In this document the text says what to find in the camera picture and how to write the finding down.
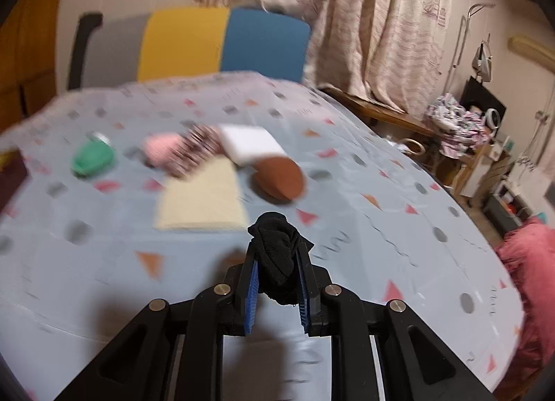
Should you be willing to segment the black scrunchie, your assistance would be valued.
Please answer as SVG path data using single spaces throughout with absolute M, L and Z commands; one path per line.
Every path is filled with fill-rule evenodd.
M 294 254 L 301 243 L 308 251 L 314 244 L 278 212 L 263 213 L 247 232 L 252 237 L 247 250 L 258 261 L 259 293 L 281 305 L 299 303 L 301 288 Z

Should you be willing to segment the cream mesh cloth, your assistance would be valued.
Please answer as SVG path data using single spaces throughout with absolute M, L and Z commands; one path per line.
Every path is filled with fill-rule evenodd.
M 165 180 L 153 226 L 158 230 L 240 230 L 247 222 L 235 166 L 228 158 L 216 156 L 188 177 Z

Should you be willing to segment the brown makeup sponge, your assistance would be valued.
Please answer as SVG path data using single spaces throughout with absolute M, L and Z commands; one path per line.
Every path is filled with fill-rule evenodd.
M 288 157 L 266 157 L 253 168 L 255 186 L 272 200 L 291 203 L 305 192 L 305 177 L 301 168 Z

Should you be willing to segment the white foam sponge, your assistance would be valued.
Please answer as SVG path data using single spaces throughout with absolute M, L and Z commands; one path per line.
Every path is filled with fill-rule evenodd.
M 234 164 L 246 166 L 269 157 L 286 157 L 287 153 L 266 129 L 258 126 L 220 124 L 221 148 Z

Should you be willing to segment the pink striped scrunchie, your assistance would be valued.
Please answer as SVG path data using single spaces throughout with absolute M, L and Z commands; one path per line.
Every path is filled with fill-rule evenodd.
M 188 177 L 210 158 L 221 153 L 219 131 L 213 126 L 195 125 L 187 134 L 180 136 L 164 168 L 172 177 Z

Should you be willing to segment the pink towel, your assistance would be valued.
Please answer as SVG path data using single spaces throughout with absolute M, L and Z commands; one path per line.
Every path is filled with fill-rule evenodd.
M 167 164 L 181 141 L 182 137 L 174 132 L 148 136 L 143 140 L 141 147 L 145 162 L 152 167 L 161 167 Z

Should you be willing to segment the wooden side table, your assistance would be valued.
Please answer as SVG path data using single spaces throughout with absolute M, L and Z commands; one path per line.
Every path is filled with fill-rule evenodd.
M 412 132 L 424 137 L 434 137 L 436 133 L 422 121 L 413 116 L 394 112 L 386 107 L 369 103 L 348 95 L 336 87 L 325 87 L 323 92 L 339 102 L 351 113 L 368 125 L 385 124 L 405 132 Z

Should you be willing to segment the pink blanket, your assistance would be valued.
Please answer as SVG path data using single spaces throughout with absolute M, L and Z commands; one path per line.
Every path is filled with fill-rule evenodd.
M 495 249 L 518 290 L 524 323 L 515 326 L 519 344 L 495 389 L 500 399 L 523 393 L 554 354 L 554 229 L 537 218 L 505 235 Z

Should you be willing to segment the floral clothes pile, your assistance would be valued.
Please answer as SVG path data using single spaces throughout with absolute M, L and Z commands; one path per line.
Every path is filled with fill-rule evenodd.
M 424 119 L 439 136 L 440 153 L 458 159 L 471 148 L 485 145 L 491 136 L 484 119 L 463 107 L 452 94 L 439 96 L 427 106 Z

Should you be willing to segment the gold metal tin box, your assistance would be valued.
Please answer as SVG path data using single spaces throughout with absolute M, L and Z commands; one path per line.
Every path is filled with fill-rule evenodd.
M 25 160 L 18 148 L 3 150 L 0 158 L 0 209 L 8 206 L 12 197 L 28 177 Z

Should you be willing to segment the grey yellow blue chair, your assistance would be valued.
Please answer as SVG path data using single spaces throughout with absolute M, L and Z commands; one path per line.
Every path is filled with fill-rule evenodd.
M 185 7 L 107 21 L 86 48 L 82 87 L 255 71 L 301 82 L 310 26 L 265 10 Z

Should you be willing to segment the beige patterned curtain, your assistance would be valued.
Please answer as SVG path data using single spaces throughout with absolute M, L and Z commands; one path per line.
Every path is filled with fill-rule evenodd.
M 304 80 L 423 117 L 439 78 L 452 0 L 196 0 L 308 23 Z

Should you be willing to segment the wooden panel wardrobe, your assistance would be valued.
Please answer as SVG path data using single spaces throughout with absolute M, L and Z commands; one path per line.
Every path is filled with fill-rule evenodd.
M 1 129 L 41 110 L 57 93 L 60 0 L 17 0 L 1 25 Z

